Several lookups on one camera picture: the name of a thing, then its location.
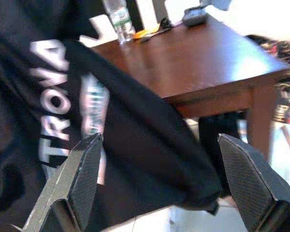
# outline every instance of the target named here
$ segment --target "tile floor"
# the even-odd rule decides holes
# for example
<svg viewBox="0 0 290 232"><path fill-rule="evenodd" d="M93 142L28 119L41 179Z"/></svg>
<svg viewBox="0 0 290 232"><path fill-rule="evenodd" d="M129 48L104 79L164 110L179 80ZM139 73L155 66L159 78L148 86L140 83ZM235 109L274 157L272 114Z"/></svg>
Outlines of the tile floor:
<svg viewBox="0 0 290 232"><path fill-rule="evenodd" d="M198 138L198 124L187 120ZM281 130L273 124L273 147L271 166L290 184L290 147ZM247 141L246 122L239 121L242 140ZM214 217L205 211L188 211L172 206L139 216L105 232L246 232L244 223L236 208L225 200L219 200L220 209Z"/></svg>

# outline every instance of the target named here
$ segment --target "table leg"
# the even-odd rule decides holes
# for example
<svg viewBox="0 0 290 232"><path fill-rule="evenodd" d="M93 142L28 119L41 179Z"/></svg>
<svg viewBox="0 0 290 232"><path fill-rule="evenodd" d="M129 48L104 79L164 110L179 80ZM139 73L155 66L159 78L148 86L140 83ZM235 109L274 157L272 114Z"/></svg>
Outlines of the table leg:
<svg viewBox="0 0 290 232"><path fill-rule="evenodd" d="M271 122L276 104L276 91L273 85L254 87L252 106L248 110L248 142L261 151L270 161Z"/></svg>

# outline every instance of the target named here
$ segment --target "plastic bottle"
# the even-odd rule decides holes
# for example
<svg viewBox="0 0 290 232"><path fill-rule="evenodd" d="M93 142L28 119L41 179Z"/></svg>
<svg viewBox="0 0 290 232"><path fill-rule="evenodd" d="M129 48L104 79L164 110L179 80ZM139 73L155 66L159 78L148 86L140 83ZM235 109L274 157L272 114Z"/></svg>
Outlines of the plastic bottle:
<svg viewBox="0 0 290 232"><path fill-rule="evenodd" d="M135 34L125 0L103 0L120 44L133 39Z"/></svg>

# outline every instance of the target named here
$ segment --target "brown table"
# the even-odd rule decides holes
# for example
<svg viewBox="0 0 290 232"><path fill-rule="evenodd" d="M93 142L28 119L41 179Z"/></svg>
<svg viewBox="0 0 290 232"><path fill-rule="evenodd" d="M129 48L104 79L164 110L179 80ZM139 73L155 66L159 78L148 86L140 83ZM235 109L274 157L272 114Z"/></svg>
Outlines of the brown table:
<svg viewBox="0 0 290 232"><path fill-rule="evenodd" d="M178 26L147 43L117 41L93 48L174 105L184 117L248 110L249 143L268 159L273 84L287 66L209 17Z"/></svg>

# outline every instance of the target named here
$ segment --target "tabletop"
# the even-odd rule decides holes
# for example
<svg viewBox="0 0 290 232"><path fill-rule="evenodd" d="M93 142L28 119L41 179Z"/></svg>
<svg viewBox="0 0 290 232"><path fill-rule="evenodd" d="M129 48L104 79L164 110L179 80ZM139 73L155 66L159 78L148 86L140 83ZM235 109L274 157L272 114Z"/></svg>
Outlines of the tabletop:
<svg viewBox="0 0 290 232"><path fill-rule="evenodd" d="M112 41L92 49L170 103L276 82L287 68L211 16L146 43Z"/></svg>

